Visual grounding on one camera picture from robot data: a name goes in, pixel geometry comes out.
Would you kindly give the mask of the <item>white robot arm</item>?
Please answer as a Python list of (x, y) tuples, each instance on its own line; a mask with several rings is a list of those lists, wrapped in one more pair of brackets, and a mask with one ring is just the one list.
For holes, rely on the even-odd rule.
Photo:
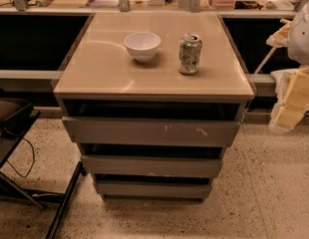
[(299, 124), (309, 111), (309, 0), (291, 22), (268, 37), (266, 44), (286, 47), (288, 57), (300, 64), (294, 73), (284, 72), (276, 84), (277, 103), (269, 128), (285, 133)]

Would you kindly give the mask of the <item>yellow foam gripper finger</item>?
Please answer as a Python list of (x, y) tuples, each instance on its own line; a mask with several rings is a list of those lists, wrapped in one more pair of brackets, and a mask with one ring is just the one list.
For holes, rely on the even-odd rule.
[(266, 44), (271, 47), (282, 48), (287, 47), (289, 44), (291, 21), (287, 19), (281, 19), (280, 22), (283, 23), (283, 26), (275, 33), (270, 35), (266, 40)]
[(277, 102), (274, 105), (269, 128), (276, 133), (292, 130), (309, 111), (309, 66), (302, 66), (293, 75), (284, 74), (276, 84)]

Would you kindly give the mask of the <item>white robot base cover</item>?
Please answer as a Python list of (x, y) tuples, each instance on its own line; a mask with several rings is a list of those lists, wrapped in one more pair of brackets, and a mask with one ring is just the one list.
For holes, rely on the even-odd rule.
[(297, 72), (297, 69), (284, 69), (276, 70), (270, 73), (270, 76), (275, 80), (276, 84), (279, 84), (284, 74), (293, 75)]

